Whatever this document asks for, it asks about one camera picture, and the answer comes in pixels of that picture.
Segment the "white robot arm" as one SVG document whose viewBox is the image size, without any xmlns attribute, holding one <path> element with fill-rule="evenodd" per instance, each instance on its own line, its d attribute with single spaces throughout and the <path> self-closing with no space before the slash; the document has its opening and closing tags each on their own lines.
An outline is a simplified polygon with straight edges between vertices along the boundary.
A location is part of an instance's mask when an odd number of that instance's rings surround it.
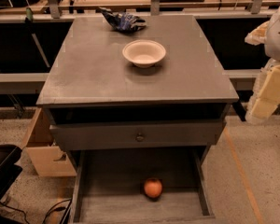
<svg viewBox="0 0 280 224">
<path fill-rule="evenodd" d="M 245 119 L 249 123 L 261 123 L 268 119 L 280 105 L 280 7 L 245 37 L 250 45 L 263 44 L 269 61 L 255 80 Z"/>
</svg>

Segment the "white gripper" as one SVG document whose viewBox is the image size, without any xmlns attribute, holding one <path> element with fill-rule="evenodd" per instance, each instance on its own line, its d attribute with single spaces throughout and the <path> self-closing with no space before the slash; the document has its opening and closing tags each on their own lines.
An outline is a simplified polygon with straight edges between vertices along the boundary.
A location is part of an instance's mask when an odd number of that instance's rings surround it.
<svg viewBox="0 0 280 224">
<path fill-rule="evenodd" d="M 257 46 L 264 44 L 268 22 L 247 34 L 245 42 Z M 267 119 L 280 105 L 280 63 L 267 63 L 260 69 L 249 100 L 249 118 Z"/>
</svg>

